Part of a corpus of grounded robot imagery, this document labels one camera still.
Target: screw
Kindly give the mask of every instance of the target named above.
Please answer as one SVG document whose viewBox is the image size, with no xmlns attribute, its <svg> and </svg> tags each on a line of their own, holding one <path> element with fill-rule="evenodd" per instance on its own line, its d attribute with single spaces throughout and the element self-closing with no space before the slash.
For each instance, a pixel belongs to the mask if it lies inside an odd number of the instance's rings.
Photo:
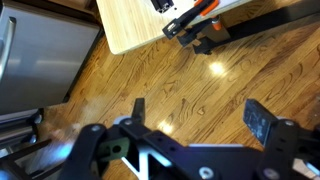
<svg viewBox="0 0 320 180">
<path fill-rule="evenodd" d="M 202 179 L 211 179 L 214 176 L 212 169 L 210 169 L 208 167 L 201 167 L 199 169 L 199 174 Z"/>
<path fill-rule="evenodd" d="M 100 126 L 95 125 L 91 128 L 92 131 L 99 131 L 100 130 Z"/>
<path fill-rule="evenodd" d="M 131 121 L 131 120 L 126 120 L 126 121 L 124 122 L 124 124 L 129 126 L 129 125 L 132 124 L 132 121 Z"/>
<path fill-rule="evenodd" d="M 293 126 L 294 123 L 293 123 L 292 121 L 286 121 L 286 125 L 288 125 L 288 126 Z"/>
<path fill-rule="evenodd" d="M 266 168 L 263 170 L 263 174 L 270 180 L 278 180 L 280 179 L 280 175 L 277 171 L 271 168 Z"/>
<path fill-rule="evenodd" d="M 37 136 L 36 135 L 32 135 L 29 142 L 32 143 L 32 144 L 37 142 Z"/>
<path fill-rule="evenodd" d="M 212 23 L 212 24 L 216 24 L 216 23 L 218 23 L 219 21 L 220 21 L 220 16 L 217 16 L 217 17 L 215 17 L 215 18 L 212 19 L 211 23 Z"/>
<path fill-rule="evenodd" d="M 39 116 L 38 116 L 38 117 L 36 117 L 36 119 L 34 120 L 34 123 L 36 123 L 36 124 L 40 124 L 40 123 L 41 123 L 41 121 L 42 121 L 42 115 L 41 115 L 41 114 L 39 114 Z"/>
</svg>

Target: black metal frame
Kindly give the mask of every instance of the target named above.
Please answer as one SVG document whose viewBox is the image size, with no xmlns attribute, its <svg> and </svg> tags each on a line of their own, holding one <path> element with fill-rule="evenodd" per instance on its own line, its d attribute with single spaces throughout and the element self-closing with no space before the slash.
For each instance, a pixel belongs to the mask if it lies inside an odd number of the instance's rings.
<svg viewBox="0 0 320 180">
<path fill-rule="evenodd" d="M 278 120 L 255 100 L 247 100 L 243 119 L 263 152 L 241 146 L 184 147 L 142 124 L 143 104 L 137 99 L 131 118 L 108 130 L 101 124 L 84 127 L 60 179 L 99 179 L 109 161 L 119 158 L 140 179 L 307 179 L 292 170 L 294 158 L 320 169 L 320 128 L 308 131 L 292 120 Z"/>
<path fill-rule="evenodd" d="M 0 165 L 1 167 L 8 171 L 10 174 L 12 174 L 14 176 L 14 178 L 19 179 L 19 180 L 42 180 L 45 179 L 47 177 L 49 177 L 50 175 L 54 174 L 55 172 L 57 172 L 58 170 L 61 169 L 62 164 L 59 164 L 55 167 L 53 167 L 52 169 L 43 172 L 41 174 L 38 173 L 32 173 L 32 174 L 27 174 L 23 168 L 21 168 L 20 166 L 18 166 L 16 164 L 16 160 L 27 156 L 39 149 L 42 149 L 44 147 L 46 147 L 48 144 L 51 143 L 51 140 L 46 140 L 46 141 L 42 141 L 40 143 L 34 144 L 32 146 L 29 146 L 27 148 L 24 148 L 20 151 L 17 151 L 15 153 L 9 154 L 7 156 L 4 156 L 2 158 L 0 158 Z"/>
<path fill-rule="evenodd" d="M 199 46 L 193 45 L 193 48 L 196 54 L 210 54 L 211 50 L 218 46 L 319 13 L 319 0 L 302 0 L 291 6 L 227 28 L 231 36 L 230 39 L 214 42 L 210 38 L 204 37 L 199 39 L 201 44 Z"/>
</svg>

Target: black clamp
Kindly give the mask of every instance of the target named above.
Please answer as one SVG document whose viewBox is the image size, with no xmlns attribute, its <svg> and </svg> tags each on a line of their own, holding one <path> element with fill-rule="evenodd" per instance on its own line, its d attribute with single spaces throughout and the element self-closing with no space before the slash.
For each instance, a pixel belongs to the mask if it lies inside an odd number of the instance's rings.
<svg viewBox="0 0 320 180">
<path fill-rule="evenodd" d="M 218 4 L 218 0 L 198 0 L 195 7 L 182 14 L 178 19 L 172 20 L 167 26 L 165 26 L 162 29 L 163 33 L 168 39 L 172 39 L 203 11 L 208 11 L 208 9 L 212 10 Z"/>
</svg>

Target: refrigerator door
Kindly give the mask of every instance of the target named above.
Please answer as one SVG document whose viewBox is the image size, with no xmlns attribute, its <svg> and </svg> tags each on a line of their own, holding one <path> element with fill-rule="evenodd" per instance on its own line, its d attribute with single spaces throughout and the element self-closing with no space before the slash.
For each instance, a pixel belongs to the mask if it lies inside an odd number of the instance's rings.
<svg viewBox="0 0 320 180">
<path fill-rule="evenodd" d="M 2 2 L 0 57 L 9 54 L 2 63 L 0 115 L 61 103 L 99 27 L 21 3 Z M 12 37 L 10 20 L 15 20 Z"/>
</svg>

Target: black plastic piece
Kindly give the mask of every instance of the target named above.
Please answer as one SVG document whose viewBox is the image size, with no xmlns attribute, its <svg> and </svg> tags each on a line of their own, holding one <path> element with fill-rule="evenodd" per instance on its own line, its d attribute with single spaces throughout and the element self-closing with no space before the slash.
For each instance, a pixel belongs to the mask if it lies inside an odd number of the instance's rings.
<svg viewBox="0 0 320 180">
<path fill-rule="evenodd" d="M 153 7 L 159 13 L 166 12 L 170 7 L 174 5 L 172 0 L 151 0 Z"/>
<path fill-rule="evenodd" d="M 213 20 L 213 18 L 209 18 L 192 26 L 192 28 L 186 29 L 186 33 L 184 35 L 177 37 L 179 43 L 183 47 L 187 46 L 189 43 L 191 43 L 193 40 L 197 38 L 197 34 L 200 33 L 203 28 L 212 24 Z"/>
<path fill-rule="evenodd" d="M 138 98 L 134 102 L 133 111 L 131 114 L 131 117 L 137 121 L 139 121 L 141 124 L 144 124 L 145 120 L 145 101 L 144 98 Z"/>
<path fill-rule="evenodd" d="M 248 99 L 243 113 L 243 121 L 259 142 L 266 146 L 271 126 L 278 119 L 254 99 Z"/>
</svg>

